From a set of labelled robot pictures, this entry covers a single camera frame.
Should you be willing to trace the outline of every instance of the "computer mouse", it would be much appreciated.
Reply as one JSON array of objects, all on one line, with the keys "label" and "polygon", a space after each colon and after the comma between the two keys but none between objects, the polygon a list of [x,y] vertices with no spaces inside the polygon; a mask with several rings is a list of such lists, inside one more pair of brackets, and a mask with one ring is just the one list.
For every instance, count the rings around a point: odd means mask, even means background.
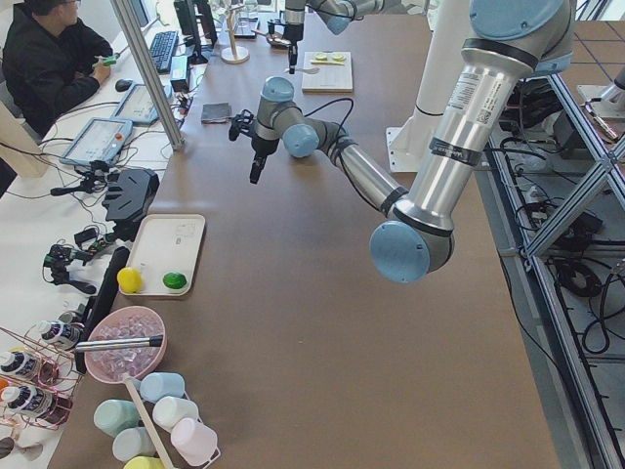
[{"label": "computer mouse", "polygon": [[121,78],[115,82],[115,91],[119,91],[120,93],[126,91],[130,88],[130,85],[133,84],[133,80],[126,80]]}]

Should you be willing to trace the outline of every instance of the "tablet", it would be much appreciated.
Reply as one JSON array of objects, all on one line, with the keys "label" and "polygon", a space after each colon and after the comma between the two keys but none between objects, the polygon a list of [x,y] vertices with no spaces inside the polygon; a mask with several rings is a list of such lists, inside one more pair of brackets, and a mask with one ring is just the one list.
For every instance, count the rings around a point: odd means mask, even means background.
[{"label": "tablet", "polygon": [[92,161],[103,161],[113,166],[132,132],[132,120],[94,117],[65,150],[60,162],[90,166]]}]

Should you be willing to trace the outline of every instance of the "blue joint cap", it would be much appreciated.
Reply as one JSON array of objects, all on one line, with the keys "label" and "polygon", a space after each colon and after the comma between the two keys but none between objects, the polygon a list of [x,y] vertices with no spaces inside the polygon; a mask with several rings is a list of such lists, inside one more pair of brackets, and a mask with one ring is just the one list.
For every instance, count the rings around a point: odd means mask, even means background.
[{"label": "blue joint cap", "polygon": [[319,137],[308,124],[295,124],[286,129],[282,141],[287,151],[296,158],[308,156],[319,146]]},{"label": "blue joint cap", "polygon": [[540,62],[536,66],[536,69],[531,74],[531,76],[546,76],[553,75],[554,73],[560,73],[561,71],[564,71],[568,68],[572,59],[573,53],[571,52],[570,54],[566,54],[565,56]]},{"label": "blue joint cap", "polygon": [[479,37],[510,41],[543,26],[562,4],[563,0],[472,0],[469,18]]},{"label": "blue joint cap", "polygon": [[409,283],[430,270],[430,250],[421,235],[398,221],[384,222],[369,240],[369,252],[380,274],[397,283]]},{"label": "blue joint cap", "polygon": [[271,76],[265,80],[261,96],[274,103],[286,103],[293,100],[293,84],[281,76]]},{"label": "blue joint cap", "polygon": [[349,18],[332,17],[326,22],[325,25],[328,26],[328,29],[332,34],[338,36],[348,28],[350,22],[352,22],[352,20]]}]

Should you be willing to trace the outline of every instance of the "yellow ball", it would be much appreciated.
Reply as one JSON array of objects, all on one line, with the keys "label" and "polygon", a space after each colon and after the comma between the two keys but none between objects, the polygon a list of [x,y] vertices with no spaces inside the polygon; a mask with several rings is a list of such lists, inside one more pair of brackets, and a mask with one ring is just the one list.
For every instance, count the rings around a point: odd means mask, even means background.
[{"label": "yellow ball", "polygon": [[141,272],[134,267],[124,267],[117,273],[117,283],[124,293],[137,293],[144,286]]}]

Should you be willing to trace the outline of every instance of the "cup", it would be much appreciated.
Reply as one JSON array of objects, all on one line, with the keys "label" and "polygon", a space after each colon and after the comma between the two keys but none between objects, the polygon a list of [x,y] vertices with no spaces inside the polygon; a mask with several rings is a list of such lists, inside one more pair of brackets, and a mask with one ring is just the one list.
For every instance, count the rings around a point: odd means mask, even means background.
[{"label": "cup", "polygon": [[197,404],[188,399],[165,396],[159,400],[152,411],[154,423],[171,433],[174,426],[183,418],[199,419]]},{"label": "cup", "polygon": [[185,417],[172,430],[171,442],[189,465],[201,466],[217,450],[217,433],[203,423]]},{"label": "cup", "polygon": [[113,456],[121,462],[128,462],[135,456],[154,456],[155,453],[146,427],[127,428],[113,441]]},{"label": "cup", "polygon": [[139,424],[139,412],[130,401],[109,399],[96,408],[94,424],[107,435],[115,438],[122,430]]},{"label": "cup", "polygon": [[178,373],[150,373],[142,380],[139,392],[153,404],[165,396],[181,398],[185,394],[185,379]]},{"label": "cup", "polygon": [[165,469],[165,466],[157,457],[137,456],[128,461],[124,469]]}]

